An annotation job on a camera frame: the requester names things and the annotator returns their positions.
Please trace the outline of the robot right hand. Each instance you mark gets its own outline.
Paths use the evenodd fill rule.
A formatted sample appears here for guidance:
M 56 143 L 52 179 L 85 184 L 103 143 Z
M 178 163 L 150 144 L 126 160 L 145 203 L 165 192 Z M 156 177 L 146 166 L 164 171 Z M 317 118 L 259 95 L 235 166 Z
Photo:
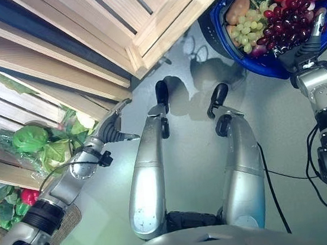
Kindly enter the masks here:
M 325 13 L 322 12 L 315 17 L 311 35 L 308 40 L 300 46 L 286 51 L 278 57 L 283 68 L 289 73 L 296 73 L 304 68 L 310 68 L 317 62 L 321 49 L 321 37 L 325 26 Z

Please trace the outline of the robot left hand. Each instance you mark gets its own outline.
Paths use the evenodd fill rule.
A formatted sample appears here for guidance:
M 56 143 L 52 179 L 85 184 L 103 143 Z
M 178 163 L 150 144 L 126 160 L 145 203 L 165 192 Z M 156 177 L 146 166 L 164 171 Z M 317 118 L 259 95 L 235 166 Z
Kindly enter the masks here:
M 140 139 L 140 135 L 123 133 L 120 131 L 121 111 L 131 102 L 132 100 L 127 98 L 114 105 L 114 107 L 105 114 L 102 121 L 98 123 L 91 136 L 100 140 L 104 145 L 112 142 L 135 141 L 136 139 Z

